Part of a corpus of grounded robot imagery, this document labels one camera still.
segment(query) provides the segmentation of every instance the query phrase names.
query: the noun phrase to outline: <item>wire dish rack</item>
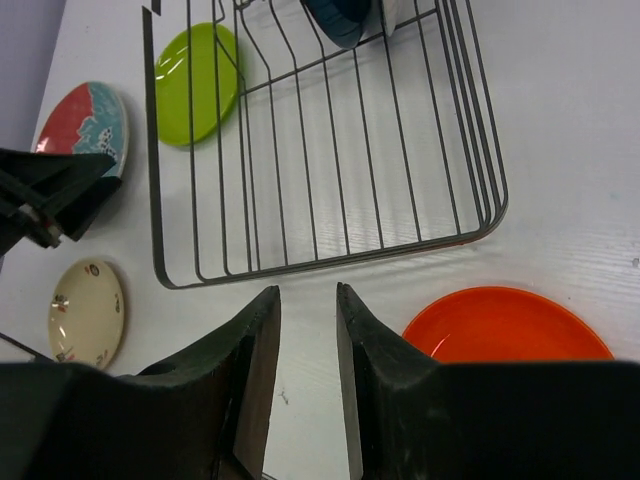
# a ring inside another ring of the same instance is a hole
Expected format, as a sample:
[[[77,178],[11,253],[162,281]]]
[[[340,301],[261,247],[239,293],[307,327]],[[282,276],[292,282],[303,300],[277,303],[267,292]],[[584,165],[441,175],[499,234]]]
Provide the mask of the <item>wire dish rack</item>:
[[[143,7],[153,260],[164,286],[424,252],[498,225],[507,184],[469,1],[405,7],[389,38],[373,12],[352,50],[335,47],[297,0]],[[184,149],[159,144],[156,121],[154,51],[180,32],[176,18],[181,30],[227,26],[241,65],[232,114],[223,123],[218,109],[214,135]]]

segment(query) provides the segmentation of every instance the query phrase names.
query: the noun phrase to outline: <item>orange plate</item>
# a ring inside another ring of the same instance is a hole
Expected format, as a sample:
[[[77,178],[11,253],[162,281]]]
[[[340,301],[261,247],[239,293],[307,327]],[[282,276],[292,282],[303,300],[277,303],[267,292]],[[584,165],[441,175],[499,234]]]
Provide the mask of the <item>orange plate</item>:
[[[595,332],[566,308],[507,287],[447,295],[420,312],[402,336],[444,363],[613,359]]]

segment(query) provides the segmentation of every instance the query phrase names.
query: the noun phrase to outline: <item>table surface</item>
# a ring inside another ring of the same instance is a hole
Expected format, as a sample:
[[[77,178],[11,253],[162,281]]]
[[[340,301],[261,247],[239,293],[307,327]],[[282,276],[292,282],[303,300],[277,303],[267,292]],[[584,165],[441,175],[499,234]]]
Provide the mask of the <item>table surface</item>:
[[[1,328],[48,352],[48,299],[75,260],[118,266],[128,309],[109,373],[136,373],[231,318],[270,284],[282,338],[265,471],[348,478],[335,336],[335,286],[354,286],[401,332],[425,305],[474,285],[522,287],[585,319],[618,358],[640,359],[640,64],[634,0],[473,2],[510,191],[506,218],[464,247],[313,274],[186,291],[156,280],[146,162],[140,3],[67,0],[39,131],[75,85],[113,85],[129,110],[123,191],[77,244],[27,241],[0,275]]]

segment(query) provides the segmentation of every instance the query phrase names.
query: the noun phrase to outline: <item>bowl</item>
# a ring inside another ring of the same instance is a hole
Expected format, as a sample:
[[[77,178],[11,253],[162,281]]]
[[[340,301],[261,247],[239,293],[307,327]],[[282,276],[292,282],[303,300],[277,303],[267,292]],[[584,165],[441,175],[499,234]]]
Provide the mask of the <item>bowl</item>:
[[[354,48],[364,33],[371,0],[302,0],[320,29],[333,43]]]

